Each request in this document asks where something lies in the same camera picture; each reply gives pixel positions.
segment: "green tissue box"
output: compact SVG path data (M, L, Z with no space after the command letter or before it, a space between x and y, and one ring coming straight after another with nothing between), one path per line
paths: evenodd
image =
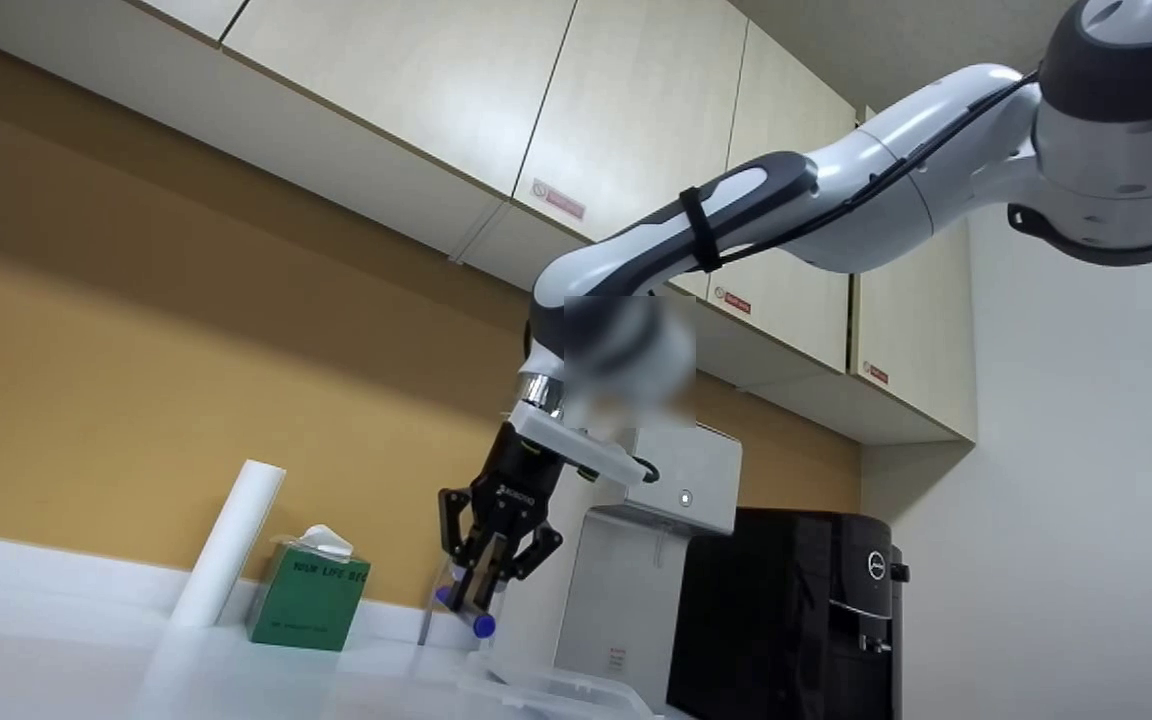
M367 564L283 542L252 608L252 645L339 651L359 608Z

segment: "yellow wall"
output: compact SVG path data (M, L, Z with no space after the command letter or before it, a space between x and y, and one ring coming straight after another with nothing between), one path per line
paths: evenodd
M190 569L261 457L267 537L326 521L419 605L520 325L520 294L0 58L0 537ZM855 444L703 375L672 409L743 441L743 505L855 509Z

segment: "white wall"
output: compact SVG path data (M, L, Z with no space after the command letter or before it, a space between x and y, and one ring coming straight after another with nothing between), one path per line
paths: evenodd
M882 451L913 561L909 720L1152 720L1152 267L971 222L981 444Z

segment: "white robotic arm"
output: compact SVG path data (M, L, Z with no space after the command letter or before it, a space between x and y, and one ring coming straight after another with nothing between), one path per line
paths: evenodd
M747 160L549 266L520 402L486 474L440 497L444 553L466 569L444 605L491 629L496 583L562 545L546 505L563 465L654 482L650 459L584 437L597 397L662 403L694 371L694 345L654 286L770 248L864 274L981 206L1009 206L1011 227L1091 266L1152 260L1152 0L1086 0L1039 77L954 74L828 149Z

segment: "white cylinder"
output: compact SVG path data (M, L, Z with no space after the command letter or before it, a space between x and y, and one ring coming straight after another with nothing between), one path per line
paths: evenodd
M220 619L231 583L245 577L264 518L283 487L283 476L290 474L275 465L245 465L245 474L230 487L230 499L209 531L201 561L184 581L171 626L212 629Z

